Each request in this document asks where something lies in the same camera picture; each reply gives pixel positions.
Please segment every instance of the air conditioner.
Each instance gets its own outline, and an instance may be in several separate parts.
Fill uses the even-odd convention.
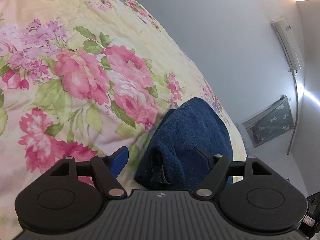
[[[281,17],[271,22],[281,46],[284,50],[285,56],[287,57],[289,66],[292,70],[299,70],[304,67],[302,54],[298,46],[297,40],[288,24],[286,17]]]

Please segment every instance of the crosshair emblem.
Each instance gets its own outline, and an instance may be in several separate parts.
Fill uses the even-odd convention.
[[[165,197],[166,195],[165,195],[164,193],[160,192],[160,193],[157,194],[157,196],[158,196],[159,198],[162,198],[162,197]]]

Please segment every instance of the floral pattern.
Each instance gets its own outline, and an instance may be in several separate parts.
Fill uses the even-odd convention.
[[[1,240],[21,230],[18,192],[66,156],[87,161],[126,145],[118,180],[128,192],[137,188],[133,174],[157,125],[192,97],[211,105],[235,160],[244,159],[202,74],[138,2],[12,1],[0,0]]]

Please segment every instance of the sticker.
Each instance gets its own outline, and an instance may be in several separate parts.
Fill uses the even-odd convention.
[[[312,219],[311,217],[309,217],[308,215],[306,215],[302,222],[306,223],[308,226],[313,227],[313,225],[315,224],[316,221],[314,219]]]

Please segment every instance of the denim garment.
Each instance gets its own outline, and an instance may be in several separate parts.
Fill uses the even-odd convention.
[[[135,181],[147,189],[193,192],[209,173],[197,165],[194,147],[233,160],[226,126],[200,98],[166,113],[140,161]]]

